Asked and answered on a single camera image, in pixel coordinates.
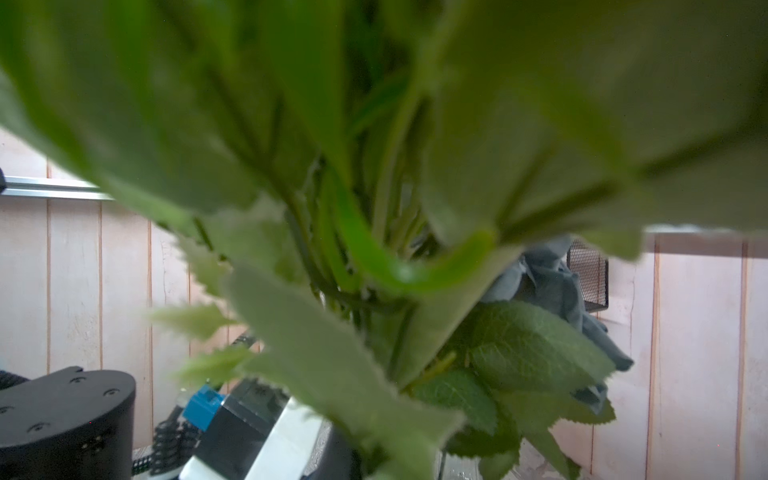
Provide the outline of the blue rose bunch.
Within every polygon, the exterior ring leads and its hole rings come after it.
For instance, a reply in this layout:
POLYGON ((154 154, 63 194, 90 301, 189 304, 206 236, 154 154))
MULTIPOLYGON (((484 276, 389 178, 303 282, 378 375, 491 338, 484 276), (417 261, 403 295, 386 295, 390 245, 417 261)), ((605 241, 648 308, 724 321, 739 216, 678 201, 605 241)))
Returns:
POLYGON ((464 415, 443 452, 476 461, 483 479, 511 473, 525 444, 561 477, 578 479, 582 467, 553 427, 616 418, 607 380, 634 361, 586 309, 567 263, 573 244, 563 235, 527 247, 408 386, 415 399, 464 415))

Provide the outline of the pastel purple flower bunch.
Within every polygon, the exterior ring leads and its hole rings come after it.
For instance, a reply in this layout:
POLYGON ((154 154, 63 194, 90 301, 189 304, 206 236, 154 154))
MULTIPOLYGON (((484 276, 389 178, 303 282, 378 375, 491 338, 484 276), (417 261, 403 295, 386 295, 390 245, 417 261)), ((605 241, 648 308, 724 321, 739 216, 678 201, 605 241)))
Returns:
POLYGON ((5 1, 1 125, 173 234, 264 347, 255 378, 427 479, 464 415, 415 399, 523 251, 767 226, 763 1, 5 1))

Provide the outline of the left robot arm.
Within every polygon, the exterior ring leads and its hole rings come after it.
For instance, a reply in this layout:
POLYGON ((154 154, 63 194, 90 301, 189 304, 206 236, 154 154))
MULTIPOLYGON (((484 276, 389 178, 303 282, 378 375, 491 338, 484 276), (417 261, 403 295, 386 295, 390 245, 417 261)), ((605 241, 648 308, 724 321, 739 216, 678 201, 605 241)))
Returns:
POLYGON ((183 392, 134 451, 136 382, 69 367, 1 374, 4 479, 357 479, 355 458, 320 416, 244 380, 228 394, 183 392))

